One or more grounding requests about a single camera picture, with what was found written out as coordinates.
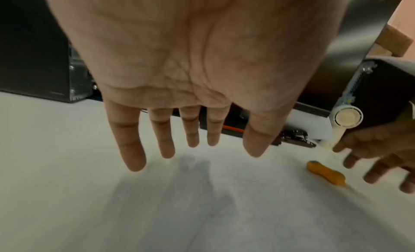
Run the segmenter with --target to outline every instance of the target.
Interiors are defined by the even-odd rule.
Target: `palm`
[[[207,106],[208,142],[215,145],[234,102],[251,111],[244,146],[260,156],[342,13],[342,5],[326,5],[339,0],[49,1],[103,93],[121,155],[133,170],[145,163],[137,132],[141,108],[149,109],[162,155],[171,157],[172,108],[180,108],[194,147],[198,110]]]

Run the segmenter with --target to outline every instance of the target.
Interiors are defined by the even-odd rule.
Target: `white tabletop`
[[[0,251],[413,251],[415,204],[403,171],[362,179],[345,154],[283,144],[260,159],[239,138],[190,149],[172,117],[176,156],[161,158],[140,118],[144,171],[129,172],[101,102],[65,104],[0,93]],[[343,172],[348,187],[305,169]]]

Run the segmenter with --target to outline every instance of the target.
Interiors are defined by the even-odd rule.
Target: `orange object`
[[[327,179],[327,181],[334,185],[346,185],[346,178],[342,173],[331,170],[317,161],[309,161],[307,163],[307,170]]]

